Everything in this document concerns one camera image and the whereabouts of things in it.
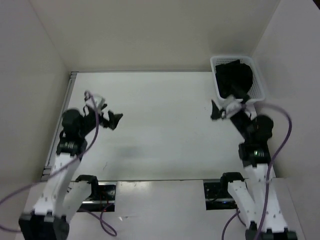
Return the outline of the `black shorts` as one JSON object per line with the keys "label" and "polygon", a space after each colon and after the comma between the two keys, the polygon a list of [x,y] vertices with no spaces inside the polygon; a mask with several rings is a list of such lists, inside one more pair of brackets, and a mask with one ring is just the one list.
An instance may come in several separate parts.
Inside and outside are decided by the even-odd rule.
{"label": "black shorts", "polygon": [[236,99],[248,99],[248,92],[253,85],[253,71],[251,67],[240,60],[215,67],[216,82],[219,94],[226,99],[233,95]]}

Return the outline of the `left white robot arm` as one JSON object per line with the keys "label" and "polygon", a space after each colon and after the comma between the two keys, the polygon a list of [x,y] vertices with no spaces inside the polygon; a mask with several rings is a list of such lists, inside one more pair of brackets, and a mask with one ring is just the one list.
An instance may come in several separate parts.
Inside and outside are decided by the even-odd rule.
{"label": "left white robot arm", "polygon": [[108,111],[88,108],[82,115],[76,108],[66,110],[62,115],[62,131],[56,149],[54,166],[39,199],[31,212],[24,212],[19,218],[19,227],[26,240],[65,240],[70,232],[70,221],[85,199],[94,200],[100,194],[98,179],[94,175],[72,177],[81,164],[88,143],[86,136],[102,126],[114,130],[123,117]]}

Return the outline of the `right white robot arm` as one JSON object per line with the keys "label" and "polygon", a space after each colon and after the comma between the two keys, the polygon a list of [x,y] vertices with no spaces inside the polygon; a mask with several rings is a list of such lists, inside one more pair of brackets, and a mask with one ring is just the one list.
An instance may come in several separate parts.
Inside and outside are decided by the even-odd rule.
{"label": "right white robot arm", "polygon": [[219,191],[232,197],[237,205],[235,216],[242,216],[247,240],[296,240],[283,216],[272,180],[276,156],[270,155],[268,140],[272,137],[273,120],[267,115],[251,118],[246,113],[246,101],[227,111],[212,104],[213,121],[230,119],[244,142],[238,146],[249,182],[239,172],[225,172],[220,178]]}

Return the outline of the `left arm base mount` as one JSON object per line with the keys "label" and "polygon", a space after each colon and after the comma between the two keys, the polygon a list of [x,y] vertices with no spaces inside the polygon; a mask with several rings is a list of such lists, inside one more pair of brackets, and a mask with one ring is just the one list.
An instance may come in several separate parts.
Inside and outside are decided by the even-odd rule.
{"label": "left arm base mount", "polygon": [[99,181],[97,193],[86,198],[77,212],[114,212],[117,182]]}

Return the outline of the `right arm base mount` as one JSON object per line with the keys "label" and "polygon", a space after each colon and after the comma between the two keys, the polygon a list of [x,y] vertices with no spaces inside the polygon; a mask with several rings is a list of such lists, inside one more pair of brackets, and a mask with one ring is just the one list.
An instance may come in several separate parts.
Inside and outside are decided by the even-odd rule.
{"label": "right arm base mount", "polygon": [[229,193],[222,189],[218,179],[203,181],[205,207],[207,211],[235,210],[237,204]]}

